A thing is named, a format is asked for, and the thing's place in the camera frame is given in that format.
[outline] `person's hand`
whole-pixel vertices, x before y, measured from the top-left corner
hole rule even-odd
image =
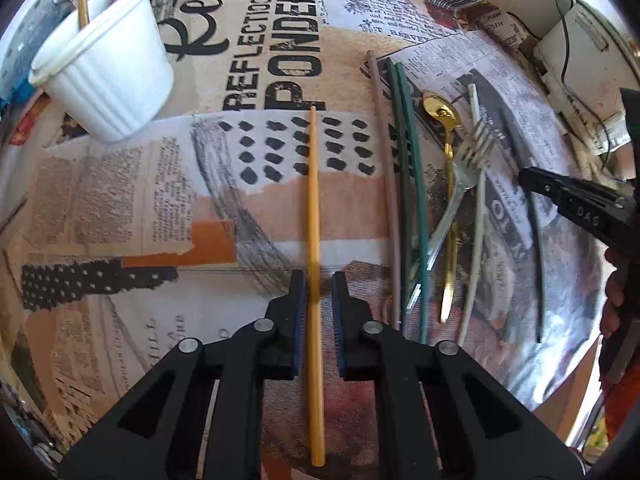
[[[620,256],[613,250],[607,249],[604,253],[605,259],[613,266],[617,267],[620,262]],[[602,320],[600,321],[600,332],[607,338],[610,337],[617,329],[620,328],[620,317],[616,309],[622,305],[625,299],[623,292],[623,283],[620,283],[621,276],[618,270],[614,270],[609,279],[607,285],[604,288],[604,293],[607,296],[607,301],[602,309]]]

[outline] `black polka dot strip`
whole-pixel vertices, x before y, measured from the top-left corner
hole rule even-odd
[[[156,288],[178,279],[175,267],[122,267],[120,260],[86,264],[22,266],[22,302],[29,310],[51,309],[87,294],[117,294],[132,288]]]

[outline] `bucket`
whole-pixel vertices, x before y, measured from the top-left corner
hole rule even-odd
[[[149,0],[89,0],[89,24],[78,11],[51,33],[31,63],[29,83],[42,86],[101,142],[125,139],[158,113],[171,93],[167,59]]]

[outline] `spoon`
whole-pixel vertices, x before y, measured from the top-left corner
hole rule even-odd
[[[455,177],[453,173],[453,129],[462,124],[462,119],[454,106],[441,95],[424,90],[422,92],[422,106],[433,119],[442,124],[444,135],[444,157],[447,167],[447,194],[451,200],[455,189]],[[447,235],[447,247],[445,249],[445,279],[444,293],[442,295],[442,308],[440,310],[440,322],[446,323],[451,312],[453,292],[456,284],[456,263],[458,259],[458,226],[451,224]]]

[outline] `screw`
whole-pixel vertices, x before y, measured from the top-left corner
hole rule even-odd
[[[438,343],[438,350],[444,355],[455,355],[458,353],[458,345],[453,341],[441,341]]]
[[[379,321],[367,321],[362,327],[367,334],[379,334],[382,332],[382,323]]]
[[[191,352],[195,352],[198,349],[198,340],[194,339],[193,337],[183,339],[182,341],[180,341],[178,349],[183,354],[190,354]]]
[[[254,328],[258,332],[268,332],[273,328],[273,321],[267,317],[260,318],[254,323]]]

